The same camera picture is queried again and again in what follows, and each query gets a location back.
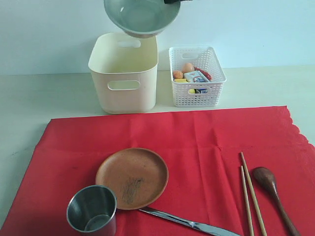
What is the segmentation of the silver table knife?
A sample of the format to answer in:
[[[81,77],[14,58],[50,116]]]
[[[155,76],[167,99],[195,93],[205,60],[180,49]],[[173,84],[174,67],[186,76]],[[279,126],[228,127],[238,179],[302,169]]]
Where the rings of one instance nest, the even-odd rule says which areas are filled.
[[[226,229],[183,219],[181,217],[178,217],[178,216],[175,216],[175,215],[163,212],[163,211],[159,211],[148,206],[140,208],[139,210],[142,212],[148,213],[150,215],[160,217],[162,219],[169,220],[169,221],[184,225],[191,229],[194,229],[194,230],[206,233],[206,234],[210,234],[213,236],[238,236],[238,234],[228,231]]]

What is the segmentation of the blue white milk carton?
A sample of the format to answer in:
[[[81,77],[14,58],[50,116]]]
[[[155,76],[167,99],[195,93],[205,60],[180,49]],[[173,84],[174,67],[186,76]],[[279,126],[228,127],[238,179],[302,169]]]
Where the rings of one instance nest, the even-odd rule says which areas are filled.
[[[210,80],[199,70],[191,71],[184,74],[184,78],[188,83],[209,83]],[[193,93],[207,93],[206,88],[194,88]]]

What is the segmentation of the stainless steel cup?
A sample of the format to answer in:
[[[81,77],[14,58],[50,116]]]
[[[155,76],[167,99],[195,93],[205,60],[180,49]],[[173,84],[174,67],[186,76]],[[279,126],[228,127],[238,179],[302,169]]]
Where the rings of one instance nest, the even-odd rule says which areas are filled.
[[[83,236],[113,236],[116,233],[117,198],[106,186],[91,185],[70,200],[66,219]]]

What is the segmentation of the cream plastic bin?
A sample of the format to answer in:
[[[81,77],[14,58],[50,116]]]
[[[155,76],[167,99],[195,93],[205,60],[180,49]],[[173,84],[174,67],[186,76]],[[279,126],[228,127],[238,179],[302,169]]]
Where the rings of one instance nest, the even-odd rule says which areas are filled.
[[[101,35],[88,67],[102,109],[109,114],[143,113],[157,97],[156,37],[138,39],[125,33]]]

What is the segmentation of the white perforated plastic basket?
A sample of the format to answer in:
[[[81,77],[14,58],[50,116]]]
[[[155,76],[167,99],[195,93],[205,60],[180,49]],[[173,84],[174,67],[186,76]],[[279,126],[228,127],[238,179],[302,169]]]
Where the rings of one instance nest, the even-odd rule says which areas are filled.
[[[176,83],[172,72],[182,71],[185,63],[190,62],[194,67],[207,71],[212,80],[209,83]],[[171,47],[169,63],[173,103],[176,107],[214,107],[218,104],[225,74],[221,68],[215,50],[210,46]],[[189,89],[207,89],[207,93],[189,94]]]

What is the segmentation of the pale green ceramic bowl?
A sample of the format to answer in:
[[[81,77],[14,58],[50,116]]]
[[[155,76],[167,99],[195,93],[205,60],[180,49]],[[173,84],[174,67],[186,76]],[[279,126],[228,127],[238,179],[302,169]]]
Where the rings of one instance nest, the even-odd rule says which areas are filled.
[[[105,0],[109,19],[125,33],[136,38],[158,35],[178,16],[181,2],[165,4],[163,0]]]

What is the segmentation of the dark wooden spoon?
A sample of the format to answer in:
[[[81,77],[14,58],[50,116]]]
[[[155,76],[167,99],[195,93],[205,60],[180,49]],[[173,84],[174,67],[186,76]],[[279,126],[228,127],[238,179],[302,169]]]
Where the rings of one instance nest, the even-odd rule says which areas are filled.
[[[290,217],[288,216],[285,208],[280,200],[277,183],[274,174],[265,167],[254,168],[252,174],[258,184],[265,189],[265,191],[271,196],[274,203],[276,204],[280,216],[291,236],[300,236],[300,232],[297,230]]]

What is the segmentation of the orange fried chicken piece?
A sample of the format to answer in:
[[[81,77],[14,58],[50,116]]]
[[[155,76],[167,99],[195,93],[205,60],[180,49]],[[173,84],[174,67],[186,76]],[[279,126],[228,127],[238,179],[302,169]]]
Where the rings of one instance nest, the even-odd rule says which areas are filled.
[[[182,79],[184,77],[182,71],[175,70],[172,72],[173,79]]]

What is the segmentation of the yellow cheese wedge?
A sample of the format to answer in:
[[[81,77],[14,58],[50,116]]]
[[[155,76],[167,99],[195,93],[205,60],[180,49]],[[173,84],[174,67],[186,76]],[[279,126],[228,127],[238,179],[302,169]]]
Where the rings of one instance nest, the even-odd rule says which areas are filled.
[[[180,79],[174,79],[174,82],[176,82],[176,83],[187,83],[187,80],[185,78],[180,78]]]

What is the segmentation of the red toy sausage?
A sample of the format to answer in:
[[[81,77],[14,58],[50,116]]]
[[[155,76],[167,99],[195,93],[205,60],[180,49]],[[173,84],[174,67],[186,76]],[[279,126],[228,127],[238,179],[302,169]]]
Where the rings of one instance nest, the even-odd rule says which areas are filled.
[[[211,75],[210,75],[207,71],[202,70],[202,69],[200,69],[200,68],[198,68],[198,67],[194,67],[194,69],[195,69],[196,71],[200,71],[209,81],[212,80]]]

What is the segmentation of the long wooden chopstick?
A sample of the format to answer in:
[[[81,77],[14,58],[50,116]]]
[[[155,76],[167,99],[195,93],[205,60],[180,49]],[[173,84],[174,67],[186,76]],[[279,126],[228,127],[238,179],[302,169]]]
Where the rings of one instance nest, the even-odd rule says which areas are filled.
[[[251,177],[250,177],[250,174],[249,174],[249,171],[248,171],[248,168],[247,168],[247,164],[246,164],[246,161],[245,161],[245,158],[244,158],[244,154],[242,152],[240,152],[240,156],[241,156],[241,160],[242,160],[242,166],[243,166],[244,171],[245,171],[246,186],[249,188],[249,191],[250,191],[250,194],[251,194],[251,198],[252,198],[252,201],[253,201],[253,204],[254,204],[254,209],[255,209],[255,212],[256,212],[256,215],[257,215],[257,219],[258,219],[258,223],[259,223],[259,226],[260,226],[260,229],[261,229],[261,233],[262,233],[263,236],[267,236],[267,232],[266,232],[265,225],[264,225],[264,222],[263,222],[263,219],[262,219],[262,215],[261,215],[261,212],[260,212],[260,208],[259,208],[259,205],[258,205],[258,201],[257,201],[256,194],[255,194],[255,191],[254,191],[254,187],[253,187],[253,184],[252,184],[252,180],[251,180]]]

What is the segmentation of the brown egg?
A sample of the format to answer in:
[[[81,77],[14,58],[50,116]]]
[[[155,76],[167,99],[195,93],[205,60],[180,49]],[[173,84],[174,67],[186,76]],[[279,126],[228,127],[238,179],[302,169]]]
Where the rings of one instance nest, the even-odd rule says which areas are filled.
[[[193,64],[190,63],[190,62],[185,63],[185,64],[183,65],[183,67],[182,67],[182,73],[183,73],[183,74],[192,72],[192,71],[194,71],[194,70],[195,70],[195,69],[194,69],[194,66],[193,66]]]

